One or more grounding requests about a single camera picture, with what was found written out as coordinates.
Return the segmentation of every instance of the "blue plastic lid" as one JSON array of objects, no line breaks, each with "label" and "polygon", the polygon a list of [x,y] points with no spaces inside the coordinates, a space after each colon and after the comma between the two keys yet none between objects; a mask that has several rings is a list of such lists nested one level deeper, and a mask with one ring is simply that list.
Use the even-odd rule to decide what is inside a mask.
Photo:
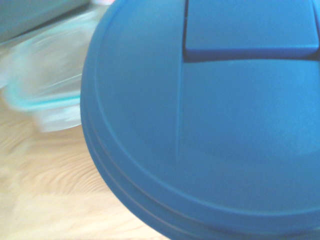
[{"label": "blue plastic lid", "polygon": [[98,25],[80,104],[101,176],[173,240],[320,239],[318,52],[186,59],[190,12],[184,0],[117,0]]}]

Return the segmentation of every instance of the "plastic container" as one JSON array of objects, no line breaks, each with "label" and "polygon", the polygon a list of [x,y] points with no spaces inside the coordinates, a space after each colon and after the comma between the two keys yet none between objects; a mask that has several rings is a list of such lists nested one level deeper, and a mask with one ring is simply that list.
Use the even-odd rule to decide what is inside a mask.
[{"label": "plastic container", "polygon": [[[291,41],[305,24],[317,32],[314,8],[250,3],[117,0],[92,37],[80,103],[89,152],[119,200],[171,240],[320,239],[319,61],[264,44],[314,49]],[[227,13],[207,12],[217,5]],[[272,27],[257,34],[247,22]],[[201,42],[214,28],[220,60],[208,60],[220,45]],[[227,31],[254,44],[225,50]]]},{"label": "plastic container", "polygon": [[11,108],[32,113],[42,132],[81,124],[82,70],[98,21],[94,8],[46,31],[41,29],[12,48],[4,99]]}]

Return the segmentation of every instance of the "wooden surface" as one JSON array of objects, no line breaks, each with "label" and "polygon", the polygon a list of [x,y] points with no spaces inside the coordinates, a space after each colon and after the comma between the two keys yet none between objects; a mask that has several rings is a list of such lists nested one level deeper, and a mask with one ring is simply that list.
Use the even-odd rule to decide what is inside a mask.
[{"label": "wooden surface", "polygon": [[0,239],[166,240],[106,186],[81,126],[40,133],[0,101]]}]

